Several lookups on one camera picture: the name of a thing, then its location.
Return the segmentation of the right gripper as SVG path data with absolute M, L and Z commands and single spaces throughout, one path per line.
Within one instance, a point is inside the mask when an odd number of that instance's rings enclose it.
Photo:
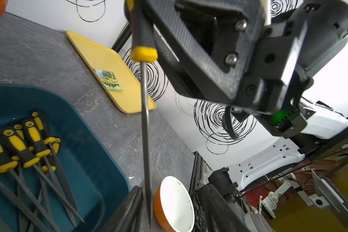
M 185 97 L 279 112 L 307 31 L 301 14 L 265 26 L 259 1 L 143 1 L 158 62 Z

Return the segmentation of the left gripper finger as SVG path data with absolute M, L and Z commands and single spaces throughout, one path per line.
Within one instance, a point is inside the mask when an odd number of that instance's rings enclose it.
M 99 232 L 139 232 L 143 209 L 143 188 L 135 186 Z

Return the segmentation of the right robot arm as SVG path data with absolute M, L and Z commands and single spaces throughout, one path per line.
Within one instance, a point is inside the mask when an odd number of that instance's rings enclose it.
M 177 93 L 225 106 L 221 125 L 239 139 L 232 120 L 254 116 L 288 147 L 277 146 L 241 165 L 215 171 L 196 200 L 209 232 L 245 232 L 231 209 L 237 187 L 285 171 L 304 158 L 348 140 L 348 118 L 331 108 L 302 100 L 313 76 L 348 42 L 348 4 L 303 1 L 265 25 L 260 1 L 138 1 L 128 4 L 140 19 L 134 39 L 158 53 L 158 61 Z

